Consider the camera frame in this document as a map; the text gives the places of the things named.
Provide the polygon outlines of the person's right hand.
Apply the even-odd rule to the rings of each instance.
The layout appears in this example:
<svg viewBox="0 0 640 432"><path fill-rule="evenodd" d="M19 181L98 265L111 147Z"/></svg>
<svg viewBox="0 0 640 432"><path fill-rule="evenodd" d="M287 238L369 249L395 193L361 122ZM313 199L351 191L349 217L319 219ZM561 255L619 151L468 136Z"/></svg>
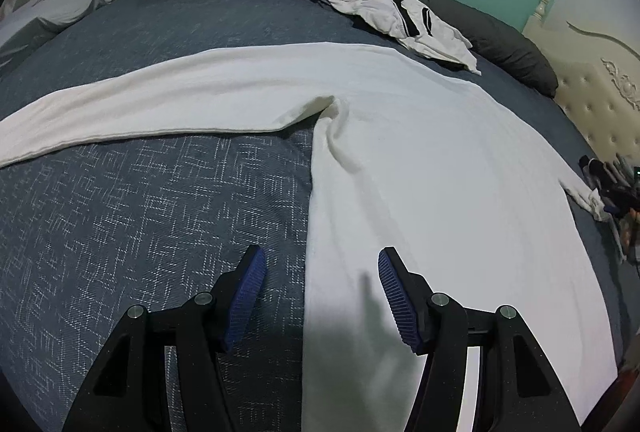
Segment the person's right hand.
<svg viewBox="0 0 640 432"><path fill-rule="evenodd" d="M620 242L626 260L634 265L639 264L639 212L630 210L620 220Z"/></svg>

